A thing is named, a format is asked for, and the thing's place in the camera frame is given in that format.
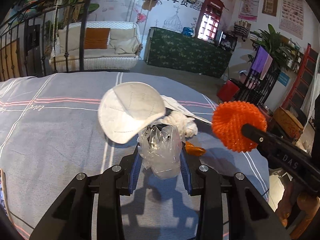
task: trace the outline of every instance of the metal screw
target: metal screw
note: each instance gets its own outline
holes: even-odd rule
[[[112,170],[113,170],[114,172],[118,172],[118,171],[121,170],[121,166],[115,165],[115,166],[112,167]]]
[[[85,178],[85,174],[84,173],[79,173],[77,174],[77,177],[76,177],[78,180],[83,180]]]
[[[199,166],[199,170],[201,170],[201,171],[208,171],[209,168],[208,168],[208,166],[206,166],[206,165],[201,165],[201,166]]]
[[[238,172],[236,174],[236,178],[239,179],[239,180],[243,180],[244,179],[244,175],[242,173]]]

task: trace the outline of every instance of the wall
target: wall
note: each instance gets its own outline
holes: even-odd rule
[[[92,3],[99,4],[99,8],[89,14],[88,21],[136,22],[145,47],[148,31],[152,26],[179,33],[183,27],[195,26],[203,1],[198,0],[192,5],[186,0],[159,0],[151,3],[149,0],[92,0]],[[227,9],[222,14],[220,27],[228,28],[236,0],[223,2]]]
[[[257,22],[248,21],[249,23],[252,24],[251,31],[258,30],[258,29],[268,30],[268,24],[271,24],[273,25],[273,27],[277,32],[280,32],[282,35],[284,35],[289,39],[291,38],[292,41],[297,42],[303,48],[306,48],[308,43],[310,43],[311,47],[314,50],[319,51],[318,21],[315,15],[313,14],[313,12],[311,11],[310,7],[308,6],[308,4],[304,1],[304,30],[303,30],[303,39],[301,40],[295,37],[294,35],[279,29],[281,1],[282,0],[278,0],[277,15],[276,17],[273,17],[273,16],[262,13],[263,0],[260,0]],[[230,22],[230,27],[229,27],[230,29],[233,29],[233,24],[235,21],[240,20],[238,18],[240,5],[241,5],[241,0],[237,0],[234,7],[232,19]],[[239,38],[236,49],[229,63],[229,76],[231,78],[237,78],[239,76],[238,72],[240,70],[248,69],[250,67],[250,65],[247,63],[248,61],[247,54],[254,55],[254,52],[252,50],[252,42],[250,42],[249,39],[247,39],[246,42],[243,42]],[[286,95],[289,93],[293,85],[293,82],[296,78],[295,73],[286,73],[286,74],[290,77],[290,80],[287,86],[285,87],[284,85],[282,85],[280,82],[277,81],[271,94],[269,95],[269,98],[266,101],[266,105],[271,110],[275,110],[278,106],[281,105]]]

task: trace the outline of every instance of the white wicker chair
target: white wicker chair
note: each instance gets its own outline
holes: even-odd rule
[[[80,26],[81,23],[71,23],[69,28]],[[84,69],[131,69],[133,68],[139,60],[139,54],[141,51],[141,40],[139,26],[132,22],[112,22],[112,21],[97,21],[97,22],[87,22],[86,27],[88,28],[111,28],[111,29],[136,29],[136,37],[140,43],[139,50],[135,57],[101,57],[101,58],[85,58],[84,59]],[[60,54],[60,41],[57,37],[55,42],[55,49],[52,48],[50,56],[50,66],[54,71],[54,60],[53,58]],[[68,70],[69,71],[79,71],[80,60],[68,60]],[[56,62],[56,68],[58,72],[66,72],[66,61]]]

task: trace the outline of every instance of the cushion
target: cushion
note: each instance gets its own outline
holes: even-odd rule
[[[107,49],[110,28],[86,28],[84,49]]]
[[[69,28],[68,31],[68,51],[79,49],[80,47],[80,28],[81,26],[76,26]],[[60,53],[66,51],[66,33],[67,30],[58,30],[58,36],[60,40]]]
[[[109,49],[115,49],[116,44],[120,41],[127,41],[136,35],[135,29],[111,29]]]
[[[68,60],[78,60],[79,59],[79,49],[68,51]],[[116,54],[115,49],[85,49],[84,58],[99,59],[103,57],[136,57],[135,54]],[[56,56],[56,62],[65,61],[64,53],[60,53]]]
[[[111,29],[111,40],[129,40],[136,35],[135,29]]]
[[[136,53],[139,48],[137,37],[133,37],[127,41],[120,41],[115,45],[116,54],[132,54]]]

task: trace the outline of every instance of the green tablecloth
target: green tablecloth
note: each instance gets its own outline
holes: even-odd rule
[[[153,35],[147,63],[201,73],[220,78],[228,67],[232,53],[206,41],[173,31],[152,27]]]

